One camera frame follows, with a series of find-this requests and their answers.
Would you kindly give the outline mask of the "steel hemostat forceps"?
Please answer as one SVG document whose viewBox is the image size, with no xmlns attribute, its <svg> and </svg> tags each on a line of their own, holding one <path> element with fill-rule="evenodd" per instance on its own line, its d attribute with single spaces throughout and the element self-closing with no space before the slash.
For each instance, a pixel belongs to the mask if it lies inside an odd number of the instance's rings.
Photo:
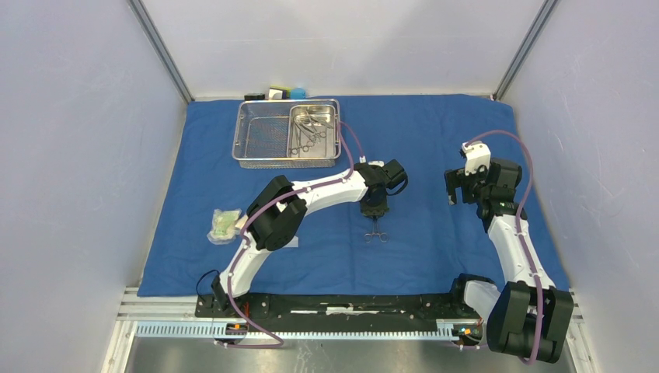
<svg viewBox="0 0 659 373">
<path fill-rule="evenodd" d="M 389 241 L 388 234 L 386 232 L 383 232 L 379 226 L 380 217 L 371 216 L 370 219 L 372 221 L 372 226 L 371 226 L 371 230 L 364 234 L 365 242 L 370 243 L 370 242 L 374 242 L 375 240 L 378 240 L 379 242 L 388 242 Z"/>
</svg>

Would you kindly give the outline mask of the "metal mesh tray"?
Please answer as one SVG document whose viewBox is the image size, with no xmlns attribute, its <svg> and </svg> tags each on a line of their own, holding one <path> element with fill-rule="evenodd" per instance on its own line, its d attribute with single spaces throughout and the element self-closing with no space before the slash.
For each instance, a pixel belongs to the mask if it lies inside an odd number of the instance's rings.
<svg viewBox="0 0 659 373">
<path fill-rule="evenodd" d="M 341 154 L 336 99 L 245 101 L 232 157 L 244 169 L 332 167 Z"/>
</svg>

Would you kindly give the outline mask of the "green sterile packet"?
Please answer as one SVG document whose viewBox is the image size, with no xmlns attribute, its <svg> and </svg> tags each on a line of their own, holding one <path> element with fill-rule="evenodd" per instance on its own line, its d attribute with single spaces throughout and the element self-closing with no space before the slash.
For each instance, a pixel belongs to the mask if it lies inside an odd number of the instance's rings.
<svg viewBox="0 0 659 373">
<path fill-rule="evenodd" d="M 214 209 L 211 229 L 207 234 L 209 242 L 218 246 L 232 242 L 236 235 L 236 224 L 241 216 L 240 209 L 228 211 Z"/>
</svg>

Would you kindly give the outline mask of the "blue surgical wrap cloth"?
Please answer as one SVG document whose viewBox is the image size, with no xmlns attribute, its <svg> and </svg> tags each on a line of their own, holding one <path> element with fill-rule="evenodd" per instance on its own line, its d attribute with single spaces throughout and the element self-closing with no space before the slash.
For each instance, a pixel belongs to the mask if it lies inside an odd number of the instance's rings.
<svg viewBox="0 0 659 373">
<path fill-rule="evenodd" d="M 279 295 L 418 295 L 445 293 L 462 273 L 506 281 L 473 204 L 448 203 L 444 173 L 464 164 L 463 142 L 486 135 L 493 156 L 523 163 L 514 112 L 504 103 L 466 96 L 341 96 L 352 129 L 353 155 L 397 160 L 409 183 L 389 199 L 379 227 L 386 242 L 364 238 L 372 224 L 358 204 L 339 204 L 305 217 L 299 244 L 272 253 L 252 282 L 254 292 Z M 247 208 L 278 175 L 244 169 L 232 157 L 239 101 L 187 107 L 173 168 L 138 295 L 208 293 L 210 270 L 224 270 L 238 241 L 207 239 L 215 210 Z"/>
</svg>

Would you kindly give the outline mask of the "white sterile packet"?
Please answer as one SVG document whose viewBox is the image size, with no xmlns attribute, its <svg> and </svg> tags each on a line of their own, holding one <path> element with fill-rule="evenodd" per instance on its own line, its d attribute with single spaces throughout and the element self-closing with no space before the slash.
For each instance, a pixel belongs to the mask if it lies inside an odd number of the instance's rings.
<svg viewBox="0 0 659 373">
<path fill-rule="evenodd" d="M 299 245 L 298 243 L 298 237 L 294 236 L 291 241 L 287 244 L 288 248 L 297 248 Z"/>
</svg>

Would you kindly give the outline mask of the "beige gauze packet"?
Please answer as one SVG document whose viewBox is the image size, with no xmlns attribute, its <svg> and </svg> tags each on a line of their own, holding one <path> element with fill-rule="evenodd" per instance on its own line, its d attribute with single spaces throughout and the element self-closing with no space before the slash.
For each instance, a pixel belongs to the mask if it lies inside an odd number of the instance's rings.
<svg viewBox="0 0 659 373">
<path fill-rule="evenodd" d="M 242 230 L 248 219 L 249 216 L 245 214 L 235 222 L 234 229 L 236 233 L 239 233 Z"/>
</svg>

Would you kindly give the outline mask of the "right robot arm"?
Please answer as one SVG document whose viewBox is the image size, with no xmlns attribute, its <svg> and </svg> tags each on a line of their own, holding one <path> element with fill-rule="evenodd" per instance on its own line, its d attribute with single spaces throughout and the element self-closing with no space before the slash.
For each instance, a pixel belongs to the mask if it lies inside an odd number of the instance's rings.
<svg viewBox="0 0 659 373">
<path fill-rule="evenodd" d="M 448 304 L 459 317 L 474 312 L 483 319 L 488 347 L 527 362 L 555 363 L 560 359 L 574 310 L 568 291 L 556 288 L 535 252 L 525 210 L 515 202 L 522 167 L 492 159 L 476 171 L 445 171 L 448 200 L 475 204 L 476 214 L 493 243 L 504 279 L 502 290 L 488 278 L 460 274 Z"/>
</svg>

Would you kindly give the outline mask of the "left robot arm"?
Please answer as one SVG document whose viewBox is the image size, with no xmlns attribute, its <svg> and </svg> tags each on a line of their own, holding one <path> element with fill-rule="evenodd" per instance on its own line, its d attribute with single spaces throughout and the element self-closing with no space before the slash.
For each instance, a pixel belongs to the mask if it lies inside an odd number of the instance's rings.
<svg viewBox="0 0 659 373">
<path fill-rule="evenodd" d="M 359 203 L 365 217 L 378 219 L 389 211 L 387 198 L 402 192 L 408 182 L 395 159 L 357 163 L 316 180 L 274 177 L 248 207 L 239 248 L 211 284 L 214 306 L 225 316 L 238 315 L 243 295 L 266 258 L 296 236 L 305 216 L 338 204 Z"/>
</svg>

